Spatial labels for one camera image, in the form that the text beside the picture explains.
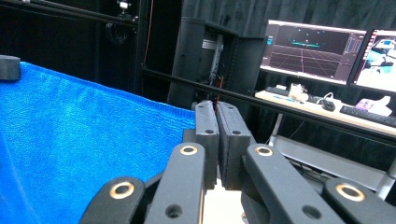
blue cloth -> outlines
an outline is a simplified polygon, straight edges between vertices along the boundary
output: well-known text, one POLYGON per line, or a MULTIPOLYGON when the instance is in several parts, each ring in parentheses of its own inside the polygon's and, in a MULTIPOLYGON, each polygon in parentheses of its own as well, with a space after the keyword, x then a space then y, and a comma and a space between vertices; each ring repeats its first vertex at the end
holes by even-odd
POLYGON ((0 223, 78 223, 123 175, 163 171, 194 113, 21 63, 0 82, 0 223))

